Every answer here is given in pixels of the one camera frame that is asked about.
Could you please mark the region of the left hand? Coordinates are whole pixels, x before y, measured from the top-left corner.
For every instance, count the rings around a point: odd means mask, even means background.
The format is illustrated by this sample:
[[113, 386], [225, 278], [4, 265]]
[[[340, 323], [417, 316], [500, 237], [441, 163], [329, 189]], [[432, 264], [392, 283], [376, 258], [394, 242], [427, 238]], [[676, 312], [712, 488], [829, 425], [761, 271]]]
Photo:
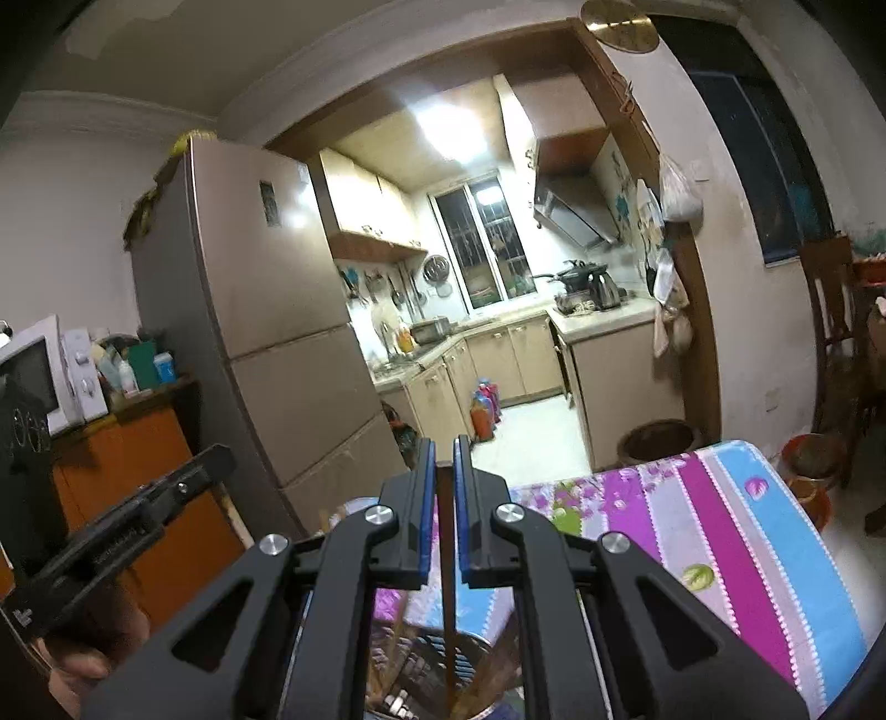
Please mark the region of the left hand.
[[150, 637], [150, 620], [122, 585], [105, 585], [83, 610], [99, 629], [98, 640], [72, 644], [69, 636], [55, 636], [49, 642], [43, 637], [34, 642], [49, 667], [49, 693], [70, 718], [80, 717], [91, 690]]

